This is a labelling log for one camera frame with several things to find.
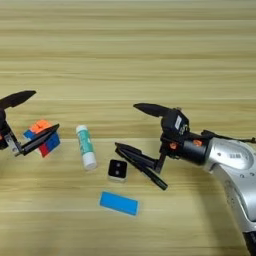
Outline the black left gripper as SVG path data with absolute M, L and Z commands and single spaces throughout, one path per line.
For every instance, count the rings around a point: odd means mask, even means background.
M 0 150 L 10 148 L 15 156 L 26 156 L 34 150 L 39 150 L 42 156 L 46 156 L 60 144 L 57 134 L 59 124 L 51 126 L 49 123 L 35 123 L 24 133 L 27 142 L 23 145 L 18 142 L 8 125 L 3 109 L 16 107 L 35 94 L 34 90 L 25 90 L 0 99 Z

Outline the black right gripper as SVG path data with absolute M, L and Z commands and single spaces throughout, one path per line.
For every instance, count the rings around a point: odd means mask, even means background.
M 145 114 L 154 117 L 164 117 L 170 109 L 158 104 L 136 103 L 134 107 Z M 165 158 L 182 159 L 196 165 L 203 165 L 206 159 L 206 151 L 209 139 L 194 133 L 184 136 L 170 136 L 162 133 L 160 137 L 160 157 L 158 160 L 142 153 L 141 150 L 127 144 L 116 143 L 116 153 L 125 158 L 138 169 L 152 169 L 161 173 Z

